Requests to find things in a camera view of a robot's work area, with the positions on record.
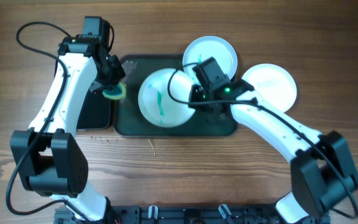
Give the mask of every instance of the robotic arm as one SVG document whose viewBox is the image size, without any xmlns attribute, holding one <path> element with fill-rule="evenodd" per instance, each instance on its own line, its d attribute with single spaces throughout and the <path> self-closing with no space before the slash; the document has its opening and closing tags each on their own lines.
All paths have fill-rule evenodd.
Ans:
<svg viewBox="0 0 358 224">
<path fill-rule="evenodd" d="M 19 164 L 32 142 L 37 141 L 18 168 L 26 190 L 70 205 L 79 220 L 117 224 L 119 218 L 108 198 L 97 193 L 87 181 L 88 162 L 75 141 L 76 124 L 87 91 L 125 92 L 124 85 L 119 82 L 125 76 L 121 64 L 117 56 L 108 54 L 110 28 L 101 17 L 85 17 L 83 34 L 64 38 L 58 48 L 59 59 L 64 65 L 58 64 L 47 99 L 29 129 L 14 131 L 11 150 L 16 164 Z M 62 66 L 68 70 L 64 91 L 53 116 L 47 118 L 63 83 Z M 265 101 L 250 84 L 243 80 L 231 83 L 213 58 L 193 70 L 201 85 L 193 85 L 189 106 L 214 113 L 231 112 L 237 122 L 262 136 L 291 164 L 293 192 L 275 206 L 287 223 L 297 223 L 309 215 L 322 217 L 346 197 L 346 188 L 350 191 L 358 189 L 356 167 L 340 134 L 332 132 L 324 136 L 296 122 Z M 231 90 L 229 93 L 224 91 L 227 88 Z M 260 108 L 251 103 L 197 105 L 211 100 L 247 101 Z M 296 127 L 301 136 L 261 108 L 268 109 Z M 41 131 L 46 120 L 49 124 Z M 316 160 L 321 155 L 315 153 L 310 142 L 302 138 L 304 136 L 332 161 L 346 186 L 338 181 L 330 166 L 318 167 Z M 52 156 L 41 156 L 39 152 L 48 147 Z"/>
</svg>

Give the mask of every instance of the wooden table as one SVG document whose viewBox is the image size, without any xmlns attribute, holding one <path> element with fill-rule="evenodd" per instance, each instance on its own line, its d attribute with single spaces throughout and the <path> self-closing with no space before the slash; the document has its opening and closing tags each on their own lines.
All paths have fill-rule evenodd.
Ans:
<svg viewBox="0 0 358 224">
<path fill-rule="evenodd" d="M 193 40 L 217 35 L 239 57 L 237 75 L 259 63 L 286 68 L 298 85 L 288 112 L 324 133 L 347 138 L 358 168 L 358 2 L 200 1 L 0 6 L 0 223 L 51 223 L 54 208 L 18 217 L 5 205 L 15 166 L 13 130 L 26 130 L 53 78 L 55 62 L 21 48 L 16 30 L 47 21 L 72 35 L 86 15 L 102 16 L 116 31 L 114 54 L 180 53 Z M 63 34 L 50 27 L 25 30 L 22 41 L 56 53 Z M 291 190 L 289 165 L 251 130 L 227 138 L 124 139 L 109 128 L 78 132 L 89 181 L 113 205 L 273 203 Z M 14 185 L 13 204 L 29 210 L 50 199 Z M 348 202 L 339 208 L 352 213 Z M 333 223 L 358 223 L 333 215 Z"/>
</svg>

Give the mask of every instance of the sponge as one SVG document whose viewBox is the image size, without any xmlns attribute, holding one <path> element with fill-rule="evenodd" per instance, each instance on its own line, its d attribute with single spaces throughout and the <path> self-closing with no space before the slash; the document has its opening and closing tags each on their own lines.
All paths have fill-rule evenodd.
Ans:
<svg viewBox="0 0 358 224">
<path fill-rule="evenodd" d="M 119 100 L 127 95 L 127 88 L 123 82 L 119 82 L 113 86 L 112 90 L 103 90 L 103 96 L 110 100 Z"/>
</svg>

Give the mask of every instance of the green marking on plate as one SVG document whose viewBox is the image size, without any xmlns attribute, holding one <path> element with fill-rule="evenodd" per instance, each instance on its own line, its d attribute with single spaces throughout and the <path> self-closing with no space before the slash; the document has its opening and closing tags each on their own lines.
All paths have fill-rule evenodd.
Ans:
<svg viewBox="0 0 358 224">
<path fill-rule="evenodd" d="M 160 109 L 160 115 L 164 116 L 164 111 L 162 110 L 162 106 L 161 106 L 161 98 L 162 98 L 162 94 L 158 91 L 157 92 L 157 104 L 158 104 L 158 108 Z"/>
</svg>

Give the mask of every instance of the white plate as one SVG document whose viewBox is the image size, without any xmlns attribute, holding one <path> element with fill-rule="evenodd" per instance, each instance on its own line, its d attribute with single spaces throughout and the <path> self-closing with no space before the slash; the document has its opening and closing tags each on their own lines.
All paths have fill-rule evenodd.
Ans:
<svg viewBox="0 0 358 224">
<path fill-rule="evenodd" d="M 286 112 L 296 100 L 296 84 L 282 67 L 264 63 L 248 69 L 242 77 L 273 106 Z"/>
<path fill-rule="evenodd" d="M 193 41 L 183 54 L 183 65 L 194 62 L 201 63 L 210 57 L 215 58 L 223 73 L 230 79 L 234 77 L 237 70 L 236 51 L 220 37 L 206 36 Z M 200 84 L 192 69 L 194 66 L 187 66 L 184 70 L 195 83 Z"/>
<path fill-rule="evenodd" d="M 172 128 L 188 121 L 195 110 L 188 105 L 173 101 L 168 95 L 168 81 L 174 68 L 164 68 L 150 74 L 140 86 L 138 103 L 143 116 L 150 123 Z M 174 98 L 188 102 L 194 82 L 182 71 L 177 71 L 171 81 Z"/>
</svg>

